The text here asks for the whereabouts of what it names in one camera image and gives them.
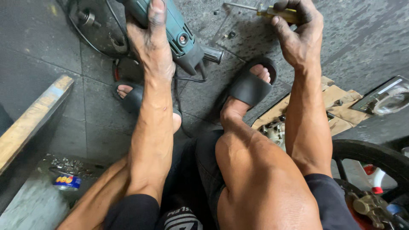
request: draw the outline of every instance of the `forearm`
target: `forearm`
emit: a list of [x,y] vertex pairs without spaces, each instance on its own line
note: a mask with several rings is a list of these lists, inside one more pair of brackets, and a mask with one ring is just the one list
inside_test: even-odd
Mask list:
[[321,90],[321,66],[295,71],[286,113],[285,146],[303,175],[331,176],[331,133]]
[[127,195],[147,194],[161,202],[172,162],[171,81],[145,77],[144,95],[129,153],[131,182]]

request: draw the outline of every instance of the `dirty hand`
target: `dirty hand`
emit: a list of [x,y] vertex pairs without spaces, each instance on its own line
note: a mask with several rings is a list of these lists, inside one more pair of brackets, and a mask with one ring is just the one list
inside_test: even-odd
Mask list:
[[282,17],[273,17],[271,23],[279,36],[284,58],[295,69],[319,65],[324,27],[322,15],[312,0],[280,0],[274,4],[275,10],[286,8],[297,10],[301,24],[292,31]]
[[172,80],[175,63],[166,38],[166,4],[162,0],[152,0],[148,10],[148,29],[142,29],[135,19],[126,15],[128,38],[139,55],[145,71],[145,79]]

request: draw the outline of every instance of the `blue can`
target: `blue can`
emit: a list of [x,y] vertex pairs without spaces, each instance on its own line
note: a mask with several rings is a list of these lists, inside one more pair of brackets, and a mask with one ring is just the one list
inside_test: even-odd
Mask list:
[[54,181],[54,186],[64,191],[77,191],[80,185],[81,179],[70,174],[60,174]]

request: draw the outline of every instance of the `angle grinder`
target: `angle grinder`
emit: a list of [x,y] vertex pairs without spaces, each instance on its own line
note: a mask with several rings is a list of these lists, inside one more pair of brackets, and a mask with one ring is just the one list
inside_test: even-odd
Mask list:
[[[148,7],[150,0],[117,0],[122,3],[125,10],[144,28],[148,27]],[[173,61],[189,75],[197,75],[195,67],[198,66],[205,81],[205,70],[202,59],[220,63],[224,50],[218,50],[201,45],[196,41],[195,35],[186,25],[183,16],[172,0],[167,0],[166,36],[171,47]]]

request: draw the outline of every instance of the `red bottle cap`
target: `red bottle cap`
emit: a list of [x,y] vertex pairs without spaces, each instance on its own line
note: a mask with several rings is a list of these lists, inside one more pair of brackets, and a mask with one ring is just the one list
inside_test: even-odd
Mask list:
[[375,194],[383,193],[383,190],[382,190],[381,187],[373,187],[373,188],[372,188],[372,191],[373,191],[373,193],[375,193]]

